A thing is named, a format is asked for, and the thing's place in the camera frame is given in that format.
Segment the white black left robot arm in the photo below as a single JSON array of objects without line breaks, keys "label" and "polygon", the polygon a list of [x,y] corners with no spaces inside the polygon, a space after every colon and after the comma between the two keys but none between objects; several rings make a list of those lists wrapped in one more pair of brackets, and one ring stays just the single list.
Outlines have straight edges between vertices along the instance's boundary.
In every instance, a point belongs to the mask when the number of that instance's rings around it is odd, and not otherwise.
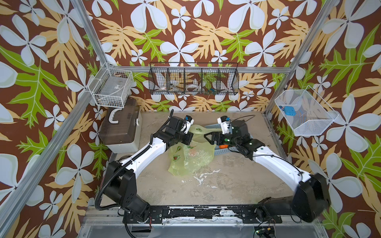
[{"label": "white black left robot arm", "polygon": [[190,132],[193,118],[187,115],[182,119],[173,113],[174,110],[160,129],[150,136],[145,147],[134,155],[124,156],[109,164],[103,185],[95,197],[94,206],[97,210],[120,207],[140,222],[149,218],[150,204],[138,195],[137,178],[155,158],[170,147],[178,143],[189,145],[193,138],[193,133]]}]

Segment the wrinkled orange back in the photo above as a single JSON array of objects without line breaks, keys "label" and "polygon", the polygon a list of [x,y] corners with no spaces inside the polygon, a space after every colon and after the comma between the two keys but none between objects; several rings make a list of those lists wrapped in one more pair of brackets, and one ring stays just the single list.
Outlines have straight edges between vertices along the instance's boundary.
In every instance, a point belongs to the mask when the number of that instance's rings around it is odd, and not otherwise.
[{"label": "wrinkled orange back", "polygon": [[198,151],[196,149],[192,148],[189,150],[189,156],[190,157],[195,157],[197,155],[198,155]]}]

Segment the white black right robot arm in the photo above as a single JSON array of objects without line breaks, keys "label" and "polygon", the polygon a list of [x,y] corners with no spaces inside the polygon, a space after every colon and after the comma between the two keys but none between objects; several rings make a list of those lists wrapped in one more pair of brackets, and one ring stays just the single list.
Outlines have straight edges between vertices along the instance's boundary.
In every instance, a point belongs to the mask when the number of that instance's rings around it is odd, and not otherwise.
[{"label": "white black right robot arm", "polygon": [[311,174],[281,158],[263,142],[253,138],[245,121],[219,122],[221,131],[204,138],[212,145],[234,147],[238,153],[254,161],[281,179],[293,191],[292,196],[260,201],[256,208],[259,221],[280,215],[296,215],[312,222],[331,206],[328,185],[321,174]]}]

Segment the green avocado-print plastic bag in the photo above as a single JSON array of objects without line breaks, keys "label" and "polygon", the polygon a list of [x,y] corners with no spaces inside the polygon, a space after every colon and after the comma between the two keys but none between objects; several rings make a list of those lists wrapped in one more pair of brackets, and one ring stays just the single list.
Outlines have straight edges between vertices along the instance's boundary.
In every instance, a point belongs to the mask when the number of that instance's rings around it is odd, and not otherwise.
[{"label": "green avocado-print plastic bag", "polygon": [[178,143],[169,149],[171,164],[168,172],[174,176],[187,176],[209,165],[215,157],[216,146],[210,144],[204,135],[213,131],[221,132],[221,129],[192,125],[189,129],[193,133],[190,145]]}]

